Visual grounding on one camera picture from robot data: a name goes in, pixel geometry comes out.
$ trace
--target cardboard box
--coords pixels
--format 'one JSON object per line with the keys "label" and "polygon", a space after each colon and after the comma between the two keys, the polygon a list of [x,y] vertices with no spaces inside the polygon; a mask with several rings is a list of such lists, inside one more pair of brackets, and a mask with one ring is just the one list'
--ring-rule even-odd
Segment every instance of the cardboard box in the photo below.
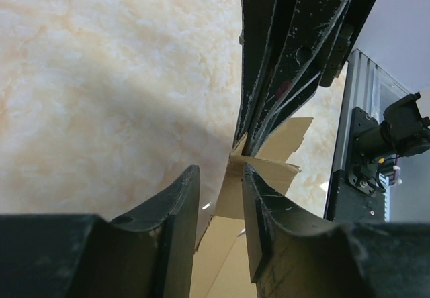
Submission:
{"label": "cardboard box", "polygon": [[254,298],[246,232],[243,233],[242,173],[250,163],[280,193],[286,194],[297,166],[285,161],[300,147],[312,118],[290,118],[262,146],[255,158],[241,156],[245,140],[230,155],[215,217],[194,255],[191,298]]}

